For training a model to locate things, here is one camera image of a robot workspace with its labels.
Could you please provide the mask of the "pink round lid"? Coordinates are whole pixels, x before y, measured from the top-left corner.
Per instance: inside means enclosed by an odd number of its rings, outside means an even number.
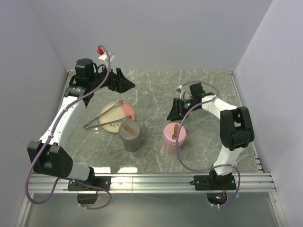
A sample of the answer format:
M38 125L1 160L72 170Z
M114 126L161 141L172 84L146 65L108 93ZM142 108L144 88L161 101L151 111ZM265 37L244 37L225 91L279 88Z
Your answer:
M177 135L179 129L180 129L180 133L178 136L178 145L179 146L182 145L187 137L187 131L183 126L180 127L179 123L169 123L168 125L166 125L165 128L163 129L163 139L177 141Z

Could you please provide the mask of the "pink cylindrical container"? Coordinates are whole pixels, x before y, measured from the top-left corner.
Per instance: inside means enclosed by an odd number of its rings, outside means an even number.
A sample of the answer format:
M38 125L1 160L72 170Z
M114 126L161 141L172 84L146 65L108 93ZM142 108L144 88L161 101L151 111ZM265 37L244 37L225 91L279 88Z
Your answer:
M175 155L177 153L176 140L164 140L162 148L164 152Z

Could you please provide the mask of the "grey round lid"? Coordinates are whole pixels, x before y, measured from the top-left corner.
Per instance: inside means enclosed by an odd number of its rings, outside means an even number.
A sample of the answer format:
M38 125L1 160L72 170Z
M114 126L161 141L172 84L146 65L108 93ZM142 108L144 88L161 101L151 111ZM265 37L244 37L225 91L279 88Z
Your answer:
M126 121L122 123L118 130L120 139L126 142L133 142L140 138L141 126L136 121Z

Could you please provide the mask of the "metal serving tongs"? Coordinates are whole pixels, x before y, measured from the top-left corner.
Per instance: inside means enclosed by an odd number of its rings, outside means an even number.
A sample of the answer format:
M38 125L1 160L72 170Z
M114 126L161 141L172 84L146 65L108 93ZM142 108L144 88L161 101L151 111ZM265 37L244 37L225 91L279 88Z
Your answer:
M99 131L104 129L110 133L118 133L120 125L128 120L135 120L134 108L120 100L107 104L100 114L83 126L86 131Z

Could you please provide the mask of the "grey cylindrical container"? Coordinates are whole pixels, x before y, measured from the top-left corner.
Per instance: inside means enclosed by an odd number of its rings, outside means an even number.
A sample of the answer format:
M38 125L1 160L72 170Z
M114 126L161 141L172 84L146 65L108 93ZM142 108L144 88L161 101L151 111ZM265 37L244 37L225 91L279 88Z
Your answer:
M122 139L124 149L128 152L136 152L142 147L141 137L135 138L134 140Z

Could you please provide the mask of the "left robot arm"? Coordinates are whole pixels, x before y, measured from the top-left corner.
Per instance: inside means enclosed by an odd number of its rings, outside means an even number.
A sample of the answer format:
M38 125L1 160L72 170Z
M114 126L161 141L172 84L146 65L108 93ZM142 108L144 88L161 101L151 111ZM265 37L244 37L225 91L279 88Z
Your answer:
M91 59L79 59L75 65L75 74L64 92L62 106L47 132L27 147L33 171L37 174L79 180L84 190L91 190L96 184L93 169L75 163L66 149L70 133L88 106L98 87L124 93L135 87L122 73L103 67L97 71L97 65Z

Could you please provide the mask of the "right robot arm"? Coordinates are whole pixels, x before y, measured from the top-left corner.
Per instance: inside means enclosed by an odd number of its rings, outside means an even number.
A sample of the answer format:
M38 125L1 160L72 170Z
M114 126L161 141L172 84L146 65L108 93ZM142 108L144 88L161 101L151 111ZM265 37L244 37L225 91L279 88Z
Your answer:
M168 121L184 121L189 114L198 109L208 111L220 121L220 140L222 148L215 163L207 168L209 176L200 184L210 190L236 189L232 171L240 153L255 139L255 134L248 108L231 105L219 96L219 90L213 87L214 92L207 93L203 89L202 81L186 83L190 89L190 96L185 98L183 85L177 89L178 97L173 99Z

